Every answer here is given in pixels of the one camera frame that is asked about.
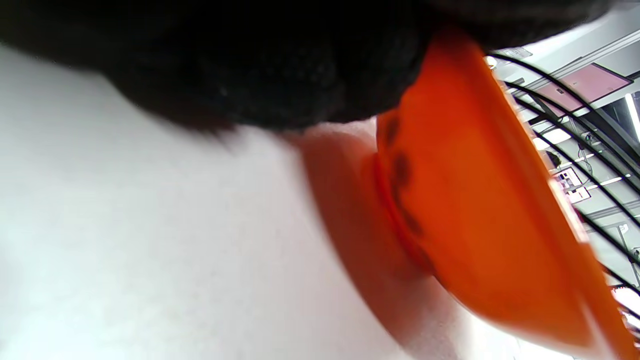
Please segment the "person's left hand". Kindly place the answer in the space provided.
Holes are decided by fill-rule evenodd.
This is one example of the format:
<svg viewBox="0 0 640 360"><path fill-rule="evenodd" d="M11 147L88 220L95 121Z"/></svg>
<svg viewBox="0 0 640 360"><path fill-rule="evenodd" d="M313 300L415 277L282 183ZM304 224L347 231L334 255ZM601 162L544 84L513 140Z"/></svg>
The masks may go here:
<svg viewBox="0 0 640 360"><path fill-rule="evenodd" d="M431 38L485 51L592 22L615 0L3 0L1 43L105 77L180 127L286 131L393 109Z"/></svg>

